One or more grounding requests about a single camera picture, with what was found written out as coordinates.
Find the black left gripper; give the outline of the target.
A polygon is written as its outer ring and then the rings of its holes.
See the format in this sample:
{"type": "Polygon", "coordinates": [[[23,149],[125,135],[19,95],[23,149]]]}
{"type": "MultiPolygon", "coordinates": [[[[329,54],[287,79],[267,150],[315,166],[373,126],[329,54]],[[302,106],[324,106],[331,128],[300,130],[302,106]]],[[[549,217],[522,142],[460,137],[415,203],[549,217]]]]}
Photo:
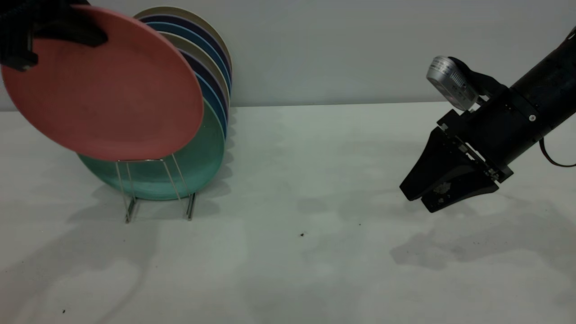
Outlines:
{"type": "Polygon", "coordinates": [[[35,39],[66,41],[98,47],[108,36],[95,22],[73,5],[88,0],[3,0],[0,18],[1,65],[26,72],[38,64],[35,39]]]}

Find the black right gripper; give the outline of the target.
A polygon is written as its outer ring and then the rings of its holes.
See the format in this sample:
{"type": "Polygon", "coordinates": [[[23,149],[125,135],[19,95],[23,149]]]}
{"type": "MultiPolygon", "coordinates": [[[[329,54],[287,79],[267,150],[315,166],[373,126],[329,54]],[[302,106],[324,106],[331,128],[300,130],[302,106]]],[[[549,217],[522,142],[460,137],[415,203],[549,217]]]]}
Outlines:
{"type": "Polygon", "coordinates": [[[438,125],[444,131],[435,128],[430,133],[420,158],[400,185],[406,199],[422,198],[431,213],[497,191],[495,182],[513,174],[510,163],[553,129],[548,107],[506,86],[475,112],[448,112],[438,125]],[[482,172],[468,167],[468,156],[444,132],[484,159],[482,172]]]}

